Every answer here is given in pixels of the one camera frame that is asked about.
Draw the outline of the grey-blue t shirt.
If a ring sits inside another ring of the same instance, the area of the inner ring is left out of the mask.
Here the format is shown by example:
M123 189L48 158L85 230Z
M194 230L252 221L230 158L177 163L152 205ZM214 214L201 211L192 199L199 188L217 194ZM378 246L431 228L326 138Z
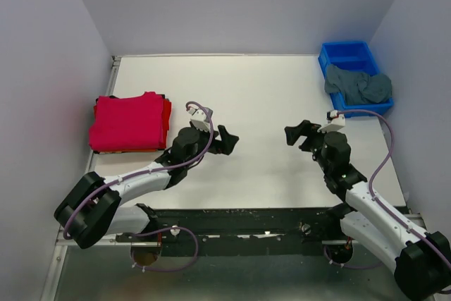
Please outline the grey-blue t shirt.
M346 105L382 104L392 97L390 78L378 73L350 71L330 64L326 69L324 90L327 94L341 94Z

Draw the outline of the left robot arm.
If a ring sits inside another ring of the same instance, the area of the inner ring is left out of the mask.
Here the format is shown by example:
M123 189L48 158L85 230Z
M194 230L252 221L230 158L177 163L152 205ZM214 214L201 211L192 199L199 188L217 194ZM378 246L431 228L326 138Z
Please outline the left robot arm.
M141 241L151 240L156 234L151 209L143 204L124 204L177 185L205 154L229 155L238 141L238 136L223 125L212 132L191 125L182 128L172 145L144 168L110 177L94 171L84 174L54 212L63 238L74 240L82 249L115 233L133 233Z

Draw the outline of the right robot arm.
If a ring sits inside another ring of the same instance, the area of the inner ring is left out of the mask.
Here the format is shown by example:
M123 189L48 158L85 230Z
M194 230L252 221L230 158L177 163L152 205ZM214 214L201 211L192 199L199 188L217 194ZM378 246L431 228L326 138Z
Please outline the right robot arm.
M293 146L300 137L323 171L327 188L341 200L340 213L324 221L326 234L356 240L387 267L410 300L450 292L450 243L440 232L429 233L384 200L350 162L351 147L339 125L302 121L284 129Z

